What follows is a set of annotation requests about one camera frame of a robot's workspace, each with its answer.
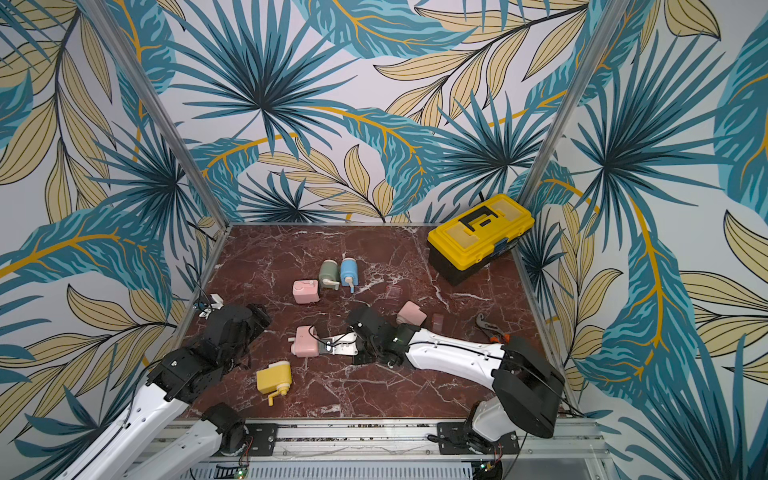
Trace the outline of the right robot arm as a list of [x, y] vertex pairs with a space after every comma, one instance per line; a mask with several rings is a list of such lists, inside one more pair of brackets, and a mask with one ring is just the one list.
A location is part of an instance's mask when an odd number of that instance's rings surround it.
[[346, 324], [356, 334], [358, 363], [450, 374], [493, 392], [476, 403], [466, 420], [438, 440], [459, 451], [495, 453], [501, 440], [523, 433], [554, 436], [565, 379], [521, 337], [505, 343], [472, 343], [411, 324], [393, 325], [369, 306], [350, 312]]

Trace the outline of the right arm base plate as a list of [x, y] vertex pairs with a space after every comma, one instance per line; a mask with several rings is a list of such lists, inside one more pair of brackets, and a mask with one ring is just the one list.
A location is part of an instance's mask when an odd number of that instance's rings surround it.
[[441, 455], [507, 455], [520, 451], [514, 432], [492, 441], [475, 433], [465, 422], [439, 422], [436, 429], [429, 439], [438, 445]]

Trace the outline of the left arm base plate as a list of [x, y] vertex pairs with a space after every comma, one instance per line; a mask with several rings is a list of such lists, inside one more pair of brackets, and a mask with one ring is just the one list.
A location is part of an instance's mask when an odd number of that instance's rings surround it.
[[216, 456], [231, 458], [271, 457], [277, 440], [275, 423], [238, 424], [222, 434]]

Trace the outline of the blue pencil sharpener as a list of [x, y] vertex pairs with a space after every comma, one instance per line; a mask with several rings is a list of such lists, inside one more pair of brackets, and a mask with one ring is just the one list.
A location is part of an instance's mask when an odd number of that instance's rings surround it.
[[340, 280], [344, 287], [347, 287], [352, 294], [359, 285], [359, 272], [357, 261], [352, 257], [346, 257], [342, 260], [340, 266]]

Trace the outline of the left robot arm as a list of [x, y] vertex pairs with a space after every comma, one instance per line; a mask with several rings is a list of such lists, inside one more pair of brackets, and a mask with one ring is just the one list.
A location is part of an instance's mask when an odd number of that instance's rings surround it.
[[255, 440], [245, 420], [219, 403], [149, 459], [139, 462], [165, 427], [203, 393], [250, 359], [250, 346], [271, 324], [262, 305], [213, 310], [190, 345], [165, 355], [131, 395], [128, 406], [61, 473], [61, 479], [176, 479], [217, 453], [236, 461]]

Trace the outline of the green pencil sharpener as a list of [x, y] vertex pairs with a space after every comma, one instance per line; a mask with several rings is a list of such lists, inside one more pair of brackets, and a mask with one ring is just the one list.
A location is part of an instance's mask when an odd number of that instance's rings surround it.
[[326, 259], [322, 262], [318, 273], [318, 283], [322, 289], [337, 291], [340, 288], [340, 266], [335, 260]]

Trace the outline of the yellow pencil sharpener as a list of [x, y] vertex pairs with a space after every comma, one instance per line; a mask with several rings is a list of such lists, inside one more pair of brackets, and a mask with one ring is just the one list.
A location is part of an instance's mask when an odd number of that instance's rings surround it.
[[257, 372], [257, 389], [267, 398], [270, 407], [274, 405], [277, 397], [288, 394], [292, 383], [291, 365], [287, 360], [272, 363]]

